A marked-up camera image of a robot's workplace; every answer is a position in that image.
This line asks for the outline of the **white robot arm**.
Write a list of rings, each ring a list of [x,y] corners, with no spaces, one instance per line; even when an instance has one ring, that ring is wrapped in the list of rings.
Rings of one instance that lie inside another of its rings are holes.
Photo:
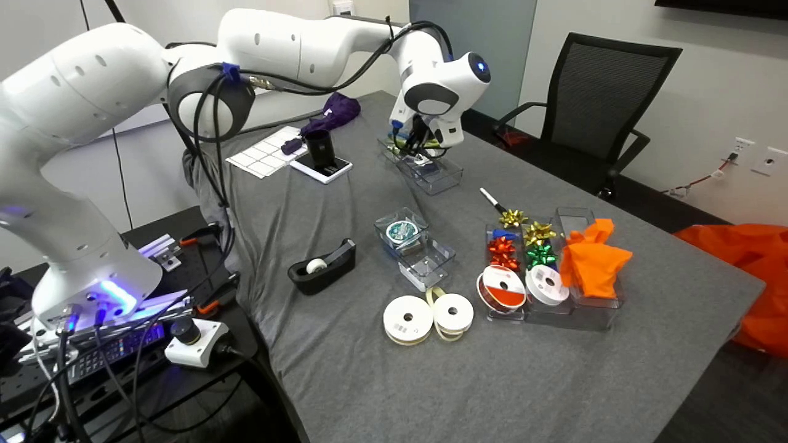
[[[0,84],[0,223],[48,261],[32,314],[50,328],[125,320],[163,279],[91,201],[42,176],[54,156],[97,140],[156,100],[168,106],[178,130],[202,142],[303,115],[352,80],[344,66],[355,51],[399,64],[391,130],[421,121],[440,146],[463,140],[460,115],[490,87],[490,66],[474,51],[454,57],[433,21],[306,20],[235,7],[211,46],[176,48],[114,21],[8,77]]]

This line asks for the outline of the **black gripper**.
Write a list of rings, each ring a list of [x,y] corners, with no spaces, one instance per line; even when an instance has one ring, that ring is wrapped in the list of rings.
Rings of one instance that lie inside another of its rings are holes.
[[[438,128],[432,128],[426,117],[415,115],[408,122],[394,121],[389,125],[386,149],[397,157],[444,157],[450,146]]]

